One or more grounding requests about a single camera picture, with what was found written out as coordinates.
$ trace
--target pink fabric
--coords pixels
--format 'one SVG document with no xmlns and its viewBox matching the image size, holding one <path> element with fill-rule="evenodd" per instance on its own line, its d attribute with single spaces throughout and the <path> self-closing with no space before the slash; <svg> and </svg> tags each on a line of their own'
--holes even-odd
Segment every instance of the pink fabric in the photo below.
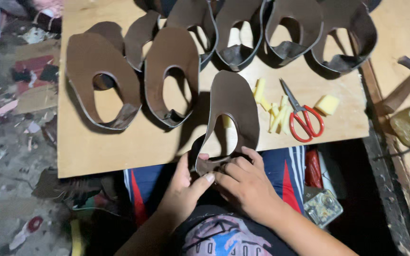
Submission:
<svg viewBox="0 0 410 256">
<path fill-rule="evenodd" d="M 52 18 L 59 18 L 62 16 L 64 9 L 63 0 L 33 0 L 34 7 L 38 10 L 51 16 Z"/>
</svg>

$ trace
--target scissors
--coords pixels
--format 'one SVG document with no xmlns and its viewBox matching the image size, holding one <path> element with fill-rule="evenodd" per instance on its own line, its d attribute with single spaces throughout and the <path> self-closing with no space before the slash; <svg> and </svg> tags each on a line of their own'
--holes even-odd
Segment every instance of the scissors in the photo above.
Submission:
<svg viewBox="0 0 410 256">
<path fill-rule="evenodd" d="M 284 82 L 284 80 L 279 79 L 279 81 L 281 82 L 282 88 L 286 92 L 287 96 L 289 97 L 289 101 L 291 102 L 291 104 L 293 106 L 293 113 L 291 113 L 290 118 L 289 118 L 289 126 L 291 128 L 291 132 L 292 132 L 293 137 L 296 140 L 298 140 L 299 142 L 310 142 L 313 137 L 321 136 L 322 132 L 324 130 L 324 124 L 323 124 L 323 120 L 320 117 L 319 113 L 317 113 L 314 109 L 312 109 L 312 108 L 310 108 L 306 105 L 303 105 L 303 107 L 301 107 L 300 104 L 298 103 L 298 101 L 292 95 L 292 92 L 290 91 L 288 85 Z M 305 117 L 306 124 L 298 116 L 298 112 L 300 112 L 300 111 L 303 112 L 303 116 Z M 319 130 L 318 133 L 316 133 L 312 129 L 311 121 L 309 119 L 309 115 L 308 115 L 307 111 L 310 112 L 311 114 L 313 114 L 319 120 L 320 130 Z M 293 127 L 293 119 L 294 118 L 295 118 L 295 120 L 297 120 L 297 122 L 300 124 L 300 126 L 302 126 L 303 130 L 306 131 L 306 134 L 308 134 L 308 136 L 309 136 L 308 139 L 302 139 L 297 135 L 297 133 L 295 132 L 295 129 Z"/>
</svg>

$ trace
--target red stripe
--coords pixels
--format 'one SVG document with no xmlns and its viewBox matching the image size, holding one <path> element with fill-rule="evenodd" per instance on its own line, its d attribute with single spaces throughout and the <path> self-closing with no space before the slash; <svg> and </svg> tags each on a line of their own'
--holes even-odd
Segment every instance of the red stripe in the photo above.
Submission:
<svg viewBox="0 0 410 256">
<path fill-rule="evenodd" d="M 295 192 L 293 191 L 292 183 L 290 182 L 290 175 L 289 175 L 287 160 L 284 160 L 284 178 L 282 181 L 282 200 L 288 203 L 288 205 L 290 205 L 297 212 L 302 213 L 300 211 L 298 201 L 295 198 Z"/>
<path fill-rule="evenodd" d="M 142 199 L 142 195 L 140 194 L 139 186 L 135 181 L 134 169 L 131 169 L 131 185 L 132 192 L 134 193 L 135 224 L 137 225 L 137 227 L 140 227 L 148 219 L 148 216 L 145 210 L 144 200 Z"/>
</svg>

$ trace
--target hammer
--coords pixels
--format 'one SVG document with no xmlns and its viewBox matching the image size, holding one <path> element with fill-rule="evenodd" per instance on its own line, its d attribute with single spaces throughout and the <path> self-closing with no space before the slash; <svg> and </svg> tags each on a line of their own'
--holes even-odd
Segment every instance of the hammer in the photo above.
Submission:
<svg viewBox="0 0 410 256">
<path fill-rule="evenodd" d="M 402 56 L 398 63 L 410 69 L 410 59 Z M 400 107 L 410 94 L 410 76 L 408 76 L 387 98 L 384 99 L 383 106 L 387 114 L 393 114 Z"/>
</svg>

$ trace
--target person's left hand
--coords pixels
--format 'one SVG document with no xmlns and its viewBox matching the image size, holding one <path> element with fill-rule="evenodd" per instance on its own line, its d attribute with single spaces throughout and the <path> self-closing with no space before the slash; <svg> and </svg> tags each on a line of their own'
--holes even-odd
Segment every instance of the person's left hand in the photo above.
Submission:
<svg viewBox="0 0 410 256">
<path fill-rule="evenodd" d="M 199 154 L 203 160 L 208 154 Z M 199 197 L 213 184 L 214 174 L 207 173 L 191 184 L 191 175 L 188 170 L 188 153 L 181 156 L 174 176 L 160 202 L 157 214 L 171 218 L 175 227 L 185 221 L 196 207 Z"/>
</svg>

